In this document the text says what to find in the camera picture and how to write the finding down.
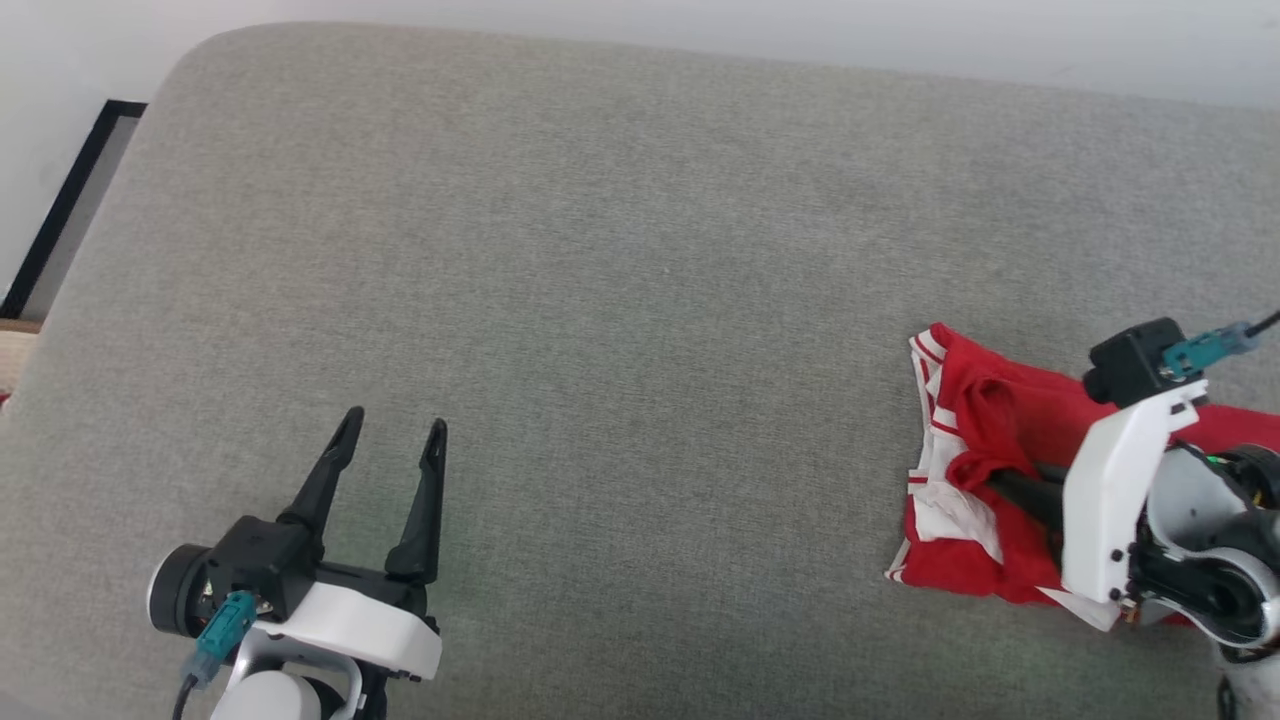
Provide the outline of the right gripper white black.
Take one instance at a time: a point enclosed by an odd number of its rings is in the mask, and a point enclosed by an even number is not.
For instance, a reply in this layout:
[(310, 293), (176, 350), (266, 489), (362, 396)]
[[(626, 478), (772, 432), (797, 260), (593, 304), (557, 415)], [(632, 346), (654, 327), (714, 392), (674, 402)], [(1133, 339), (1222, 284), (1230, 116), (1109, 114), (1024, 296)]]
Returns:
[(1087, 432), (1069, 470), (1037, 465), (1027, 475), (993, 471), (986, 482), (1002, 498), (1062, 534), (1062, 585), (1107, 603), (1128, 583), (1126, 553), (1166, 447), (1179, 430), (1199, 420), (1196, 405), (1207, 380), (1197, 380), (1117, 410)]

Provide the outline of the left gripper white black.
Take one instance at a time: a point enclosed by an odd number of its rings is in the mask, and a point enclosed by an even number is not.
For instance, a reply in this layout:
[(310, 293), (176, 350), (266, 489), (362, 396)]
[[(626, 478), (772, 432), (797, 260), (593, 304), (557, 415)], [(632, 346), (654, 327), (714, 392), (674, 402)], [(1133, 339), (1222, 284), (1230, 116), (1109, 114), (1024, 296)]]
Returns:
[[(323, 537), (340, 474), (351, 464), (365, 409), (352, 406), (278, 521), (300, 527), (310, 555), (321, 561)], [(436, 418), (419, 461), (420, 479), (399, 543), (385, 559), (388, 577), (429, 585), (438, 578), (448, 425)], [(439, 634), (424, 619), (358, 591), (317, 582), (287, 620), (250, 628), (250, 666), (300, 665), (355, 679), (362, 669), (430, 682), (442, 660)]]

